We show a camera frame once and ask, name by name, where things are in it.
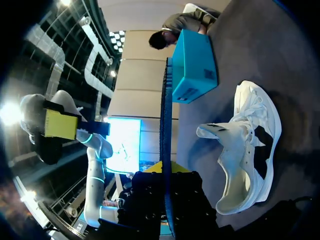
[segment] shoe sole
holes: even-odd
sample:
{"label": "shoe sole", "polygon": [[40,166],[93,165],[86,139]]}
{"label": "shoe sole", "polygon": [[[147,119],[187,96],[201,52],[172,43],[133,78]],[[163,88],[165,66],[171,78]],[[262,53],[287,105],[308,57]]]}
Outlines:
{"label": "shoe sole", "polygon": [[[270,157],[269,157],[269,162],[267,164],[267,171],[266,171],[266,176],[264,178],[262,187],[259,191],[258,196],[256,197],[255,201],[253,203],[258,203],[258,202],[264,202],[265,200],[267,200],[271,186],[272,186],[272,182],[273,182],[273,178],[274,178],[274,164],[273,164],[273,158],[274,158],[274,153],[275,153],[275,149],[276,149],[276,145],[278,143],[278,140],[281,136],[281,132],[282,132],[282,126],[281,126],[281,121],[280,121],[280,116],[278,114],[278,111],[276,109],[275,104],[272,102],[271,98],[269,97],[269,95],[263,90],[262,87],[256,85],[255,83],[251,82],[251,81],[247,81],[244,80],[242,81],[240,84],[238,84],[238,86],[240,87],[242,84],[245,84],[248,87],[252,87],[253,89],[260,89],[261,92],[263,94],[265,94],[266,99],[268,100],[271,110],[273,112],[273,116],[274,116],[274,138],[273,138],[273,143],[272,143],[272,147],[271,147],[271,152],[270,152]],[[235,96],[234,99],[236,99],[237,97],[239,97],[239,92],[237,93],[237,91],[235,92]]]}

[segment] black hair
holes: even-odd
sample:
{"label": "black hair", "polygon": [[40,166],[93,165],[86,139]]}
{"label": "black hair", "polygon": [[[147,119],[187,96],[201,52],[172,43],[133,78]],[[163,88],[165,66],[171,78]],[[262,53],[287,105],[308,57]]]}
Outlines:
{"label": "black hair", "polygon": [[39,132],[34,136],[35,152],[38,158],[48,165],[57,164],[62,157],[62,139],[45,137]]}
{"label": "black hair", "polygon": [[162,33],[163,31],[157,31],[151,35],[149,39],[149,44],[151,47],[160,50],[167,46],[167,41]]}

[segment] person's hand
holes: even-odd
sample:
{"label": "person's hand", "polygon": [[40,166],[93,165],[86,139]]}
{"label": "person's hand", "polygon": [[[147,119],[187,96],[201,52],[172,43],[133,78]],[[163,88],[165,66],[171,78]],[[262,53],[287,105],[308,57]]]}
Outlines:
{"label": "person's hand", "polygon": [[207,34],[207,28],[204,25],[200,25],[198,34],[206,35]]}
{"label": "person's hand", "polygon": [[102,205],[106,207],[115,207],[115,208],[118,207],[118,203],[116,201],[110,201],[110,200],[104,200],[102,202]]}

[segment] blue box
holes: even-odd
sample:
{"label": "blue box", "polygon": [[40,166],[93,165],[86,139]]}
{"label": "blue box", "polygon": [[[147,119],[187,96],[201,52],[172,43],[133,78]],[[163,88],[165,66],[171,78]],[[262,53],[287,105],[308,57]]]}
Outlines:
{"label": "blue box", "polygon": [[172,56],[172,101],[188,104],[218,85],[210,39],[182,30]]}

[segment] shoelace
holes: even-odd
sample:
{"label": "shoelace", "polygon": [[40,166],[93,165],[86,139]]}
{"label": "shoelace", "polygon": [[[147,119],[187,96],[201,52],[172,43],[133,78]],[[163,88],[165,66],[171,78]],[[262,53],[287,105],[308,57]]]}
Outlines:
{"label": "shoelace", "polygon": [[248,108],[245,111],[241,111],[241,109],[239,110],[239,113],[234,115],[229,122],[239,122],[242,120],[247,120],[249,122],[249,133],[246,135],[245,140],[247,140],[250,136],[250,134],[252,135],[252,138],[250,140],[250,144],[253,143],[254,139],[255,139],[255,130],[254,130],[254,125],[253,125],[253,114],[260,109],[263,109],[263,114],[262,114],[262,118],[266,118],[267,117],[267,108],[265,105],[263,105],[263,100],[261,97],[257,96],[257,93],[255,91],[253,91],[251,93],[251,97],[248,97],[242,108],[244,108],[245,106],[247,106],[248,104],[251,104],[250,108]]}

